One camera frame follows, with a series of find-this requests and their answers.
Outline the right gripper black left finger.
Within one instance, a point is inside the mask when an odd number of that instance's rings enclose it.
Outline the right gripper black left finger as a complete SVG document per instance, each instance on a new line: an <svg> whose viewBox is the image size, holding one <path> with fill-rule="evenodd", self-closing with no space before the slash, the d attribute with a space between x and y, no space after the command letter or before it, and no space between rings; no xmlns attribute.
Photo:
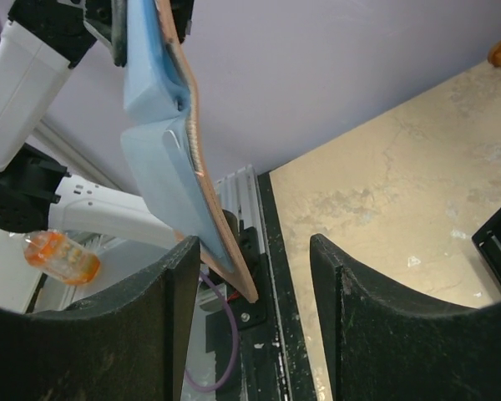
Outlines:
<svg viewBox="0 0 501 401"><path fill-rule="evenodd" d="M200 271L186 237L62 311L0 308L0 400L177 400Z"/></svg>

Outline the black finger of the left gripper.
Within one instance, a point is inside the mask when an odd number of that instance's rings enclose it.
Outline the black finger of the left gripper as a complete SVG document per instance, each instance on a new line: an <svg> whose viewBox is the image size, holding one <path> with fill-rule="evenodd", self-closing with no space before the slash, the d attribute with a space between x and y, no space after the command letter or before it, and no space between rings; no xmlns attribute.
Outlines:
<svg viewBox="0 0 501 401"><path fill-rule="evenodd" d="M86 0L83 24L111 53L118 67L127 63L127 6L126 0Z"/></svg>

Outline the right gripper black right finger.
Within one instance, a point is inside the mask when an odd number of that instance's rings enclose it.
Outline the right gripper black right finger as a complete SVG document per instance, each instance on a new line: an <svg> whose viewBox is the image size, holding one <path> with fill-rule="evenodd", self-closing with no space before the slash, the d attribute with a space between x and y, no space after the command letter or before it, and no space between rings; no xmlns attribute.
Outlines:
<svg viewBox="0 0 501 401"><path fill-rule="evenodd" d="M335 400L501 400L501 301L430 297L321 234L310 263Z"/></svg>

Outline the pink leather card holder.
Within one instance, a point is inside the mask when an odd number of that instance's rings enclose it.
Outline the pink leather card holder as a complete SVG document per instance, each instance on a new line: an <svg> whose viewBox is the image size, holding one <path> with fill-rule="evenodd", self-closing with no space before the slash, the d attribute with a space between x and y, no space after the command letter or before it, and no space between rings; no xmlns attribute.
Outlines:
<svg viewBox="0 0 501 401"><path fill-rule="evenodd" d="M202 260L248 302L258 291L207 170L198 84L168 1L127 4L124 157L149 212L175 239L200 238Z"/></svg>

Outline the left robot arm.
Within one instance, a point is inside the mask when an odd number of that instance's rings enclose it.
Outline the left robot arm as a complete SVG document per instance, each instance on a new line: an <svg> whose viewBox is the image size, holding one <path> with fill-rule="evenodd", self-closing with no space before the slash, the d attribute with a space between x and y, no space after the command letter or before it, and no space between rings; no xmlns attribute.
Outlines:
<svg viewBox="0 0 501 401"><path fill-rule="evenodd" d="M171 248L143 199L72 174L28 143L73 70L100 41L127 63L125 1L16 1L0 20L0 230L86 231Z"/></svg>

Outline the orange object outside cell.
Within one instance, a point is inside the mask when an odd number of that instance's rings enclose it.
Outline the orange object outside cell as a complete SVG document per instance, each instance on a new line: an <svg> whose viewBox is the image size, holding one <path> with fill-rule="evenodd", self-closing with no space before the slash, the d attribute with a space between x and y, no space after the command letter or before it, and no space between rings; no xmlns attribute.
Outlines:
<svg viewBox="0 0 501 401"><path fill-rule="evenodd" d="M70 286L91 282L100 268L92 251L60 231L24 234L23 255L28 265Z"/></svg>

